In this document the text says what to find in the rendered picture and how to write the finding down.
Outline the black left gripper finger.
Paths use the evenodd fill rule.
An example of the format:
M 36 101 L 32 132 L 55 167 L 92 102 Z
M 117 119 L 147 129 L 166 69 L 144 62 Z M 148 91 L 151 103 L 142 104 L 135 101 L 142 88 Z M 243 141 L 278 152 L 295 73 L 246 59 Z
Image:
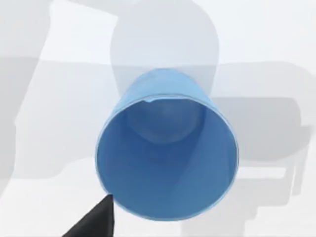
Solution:
M 114 237 L 113 195 L 106 195 L 61 237 Z

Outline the blue cup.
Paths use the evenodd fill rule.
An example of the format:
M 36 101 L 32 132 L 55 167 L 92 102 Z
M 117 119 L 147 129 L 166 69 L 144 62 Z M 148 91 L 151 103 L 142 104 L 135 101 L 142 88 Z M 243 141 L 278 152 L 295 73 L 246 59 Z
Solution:
M 156 221 L 188 219 L 214 206 L 238 165 L 232 127 L 200 86 L 174 69 L 132 83 L 95 152 L 104 190 L 126 211 Z

